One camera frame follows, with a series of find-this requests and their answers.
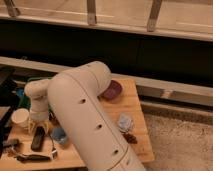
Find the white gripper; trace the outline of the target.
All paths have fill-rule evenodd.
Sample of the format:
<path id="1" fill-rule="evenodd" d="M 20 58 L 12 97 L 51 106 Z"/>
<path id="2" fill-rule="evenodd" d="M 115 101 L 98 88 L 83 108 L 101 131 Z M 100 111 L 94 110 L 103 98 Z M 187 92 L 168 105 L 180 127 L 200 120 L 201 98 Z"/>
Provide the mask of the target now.
<path id="1" fill-rule="evenodd" d="M 28 133 L 33 134 L 36 127 L 36 122 L 42 122 L 42 127 L 45 133 L 50 130 L 49 105 L 47 97 L 32 99 L 30 104 L 30 118 L 28 121 Z"/>

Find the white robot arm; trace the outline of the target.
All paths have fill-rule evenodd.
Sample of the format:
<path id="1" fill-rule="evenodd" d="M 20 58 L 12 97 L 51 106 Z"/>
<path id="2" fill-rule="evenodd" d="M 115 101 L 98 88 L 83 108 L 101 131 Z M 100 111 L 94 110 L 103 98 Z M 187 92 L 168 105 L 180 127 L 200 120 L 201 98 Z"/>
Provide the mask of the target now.
<path id="1" fill-rule="evenodd" d="M 89 171 L 146 171 L 98 100 L 110 82 L 99 61 L 31 81 L 25 86 L 30 118 L 40 121 L 52 111 Z"/>

